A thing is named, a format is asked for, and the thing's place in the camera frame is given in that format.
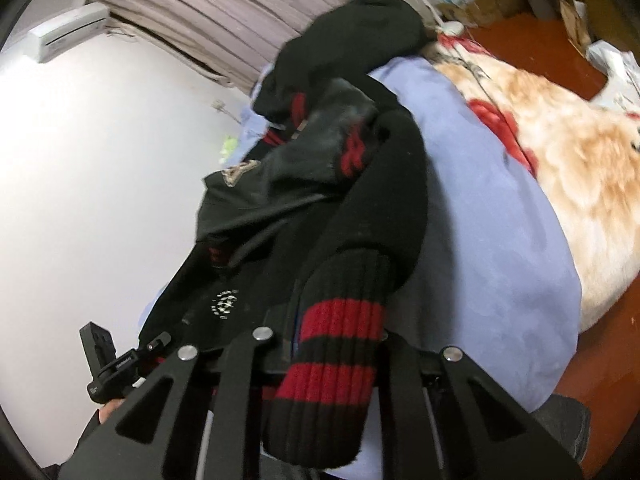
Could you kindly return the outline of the person's left hand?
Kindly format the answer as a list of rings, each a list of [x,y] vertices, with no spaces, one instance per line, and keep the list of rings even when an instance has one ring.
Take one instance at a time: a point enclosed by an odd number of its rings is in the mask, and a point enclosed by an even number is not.
[[[124,402],[124,399],[113,399],[102,405],[98,409],[99,423],[104,424],[104,422],[106,422],[107,419],[110,418],[111,414],[113,414],[114,411],[120,408]]]

